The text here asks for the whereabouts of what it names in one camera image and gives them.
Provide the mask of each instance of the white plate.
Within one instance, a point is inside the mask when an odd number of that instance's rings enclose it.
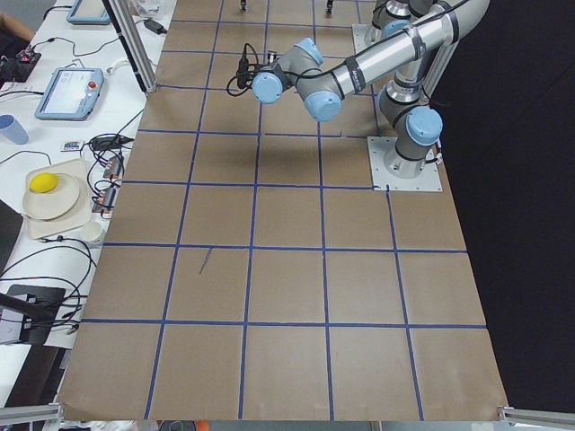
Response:
[[[72,175],[57,174],[57,186],[47,193],[35,193],[28,189],[22,199],[22,208],[28,217],[49,220],[65,214],[80,196],[80,184]]]

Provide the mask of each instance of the black wall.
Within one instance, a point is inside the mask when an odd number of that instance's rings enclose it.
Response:
[[[575,412],[575,2],[491,0],[434,97],[509,405]]]

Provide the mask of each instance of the beige tray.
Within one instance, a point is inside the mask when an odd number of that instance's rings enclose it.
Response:
[[[26,184],[29,184],[34,176],[43,172],[67,173],[68,175],[74,176],[80,184],[80,196],[74,206],[60,217],[51,220],[36,220],[25,215],[26,233],[33,240],[75,229],[88,223],[92,218],[90,194],[86,184],[88,169],[83,159],[74,159],[68,162],[52,164],[51,166],[45,166],[31,171],[26,175]]]

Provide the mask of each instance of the blue framed tablet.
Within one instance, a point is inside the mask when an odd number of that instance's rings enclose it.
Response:
[[[71,24],[107,25],[110,16],[102,0],[75,0],[66,20]]]
[[[86,119],[103,84],[101,69],[59,67],[52,74],[34,115],[37,119]]]

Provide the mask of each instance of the person's arm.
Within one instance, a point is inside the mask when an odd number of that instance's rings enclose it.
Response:
[[[36,32],[8,13],[0,12],[0,30],[12,33],[30,42]]]

